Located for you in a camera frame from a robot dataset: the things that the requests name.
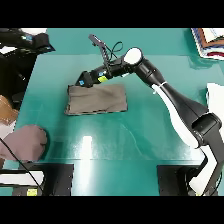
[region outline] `teal tabletop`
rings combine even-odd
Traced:
[[[48,134],[40,162],[74,164],[72,195],[159,195],[156,166],[200,164],[200,149],[185,145],[173,129],[158,94],[135,74],[102,85],[125,86],[126,112],[67,116],[67,86],[80,73],[102,65],[95,34],[112,47],[124,43],[142,49],[166,81],[187,97],[206,105],[209,82],[224,85],[224,65],[198,56],[190,29],[48,29],[56,51],[38,56],[15,130],[36,124]],[[4,168],[17,168],[5,162]],[[1,188],[1,195],[11,195]],[[224,183],[219,187],[224,195]]]

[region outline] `pile of folded clothes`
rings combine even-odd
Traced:
[[[224,60],[224,28],[191,28],[202,58]]]

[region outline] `white circular cap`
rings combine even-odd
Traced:
[[[124,61],[134,65],[142,59],[142,52],[139,48],[131,48],[125,55]]]

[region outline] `yellow label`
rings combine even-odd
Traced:
[[[103,75],[103,76],[99,77],[98,80],[99,80],[100,82],[106,82],[108,79],[107,79],[106,76]]]
[[[37,189],[28,189],[27,196],[37,196]]]

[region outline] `green table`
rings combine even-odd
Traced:
[[[190,29],[49,29],[56,52],[38,56],[16,129],[36,124],[49,135],[41,162],[73,163],[72,195],[159,195],[156,165],[200,164],[174,131],[165,104],[135,74],[103,85],[122,83],[128,111],[66,116],[67,86],[83,70],[102,64],[93,33],[113,46],[119,40],[138,46],[166,80],[187,97],[206,105],[206,84],[224,85],[224,64],[198,57]],[[4,168],[17,168],[7,161]],[[224,183],[220,194],[224,195]],[[1,188],[1,195],[11,195]]]

